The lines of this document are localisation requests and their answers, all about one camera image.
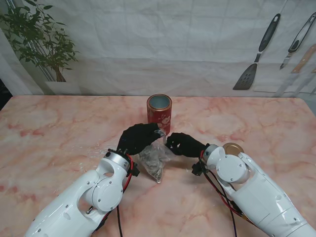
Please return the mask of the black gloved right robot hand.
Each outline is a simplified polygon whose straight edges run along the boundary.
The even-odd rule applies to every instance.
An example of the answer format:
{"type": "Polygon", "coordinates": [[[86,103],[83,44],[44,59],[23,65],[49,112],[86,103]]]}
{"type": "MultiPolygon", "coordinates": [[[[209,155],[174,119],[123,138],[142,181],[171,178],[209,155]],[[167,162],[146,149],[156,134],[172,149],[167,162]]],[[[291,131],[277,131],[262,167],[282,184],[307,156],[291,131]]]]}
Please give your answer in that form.
{"type": "Polygon", "coordinates": [[[203,144],[192,136],[185,133],[172,133],[166,140],[168,147],[176,156],[198,158],[210,144],[203,144]]]}

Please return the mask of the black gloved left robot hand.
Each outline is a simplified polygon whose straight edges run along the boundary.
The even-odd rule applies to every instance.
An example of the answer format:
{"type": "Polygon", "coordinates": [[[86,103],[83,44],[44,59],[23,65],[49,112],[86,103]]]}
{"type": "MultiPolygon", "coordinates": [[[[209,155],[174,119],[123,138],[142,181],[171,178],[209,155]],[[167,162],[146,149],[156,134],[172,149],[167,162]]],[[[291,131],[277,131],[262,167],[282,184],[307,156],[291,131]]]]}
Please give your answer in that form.
{"type": "Polygon", "coordinates": [[[129,154],[130,156],[139,154],[161,137],[158,131],[159,126],[157,123],[140,123],[129,127],[119,139],[117,152],[129,154]]]}

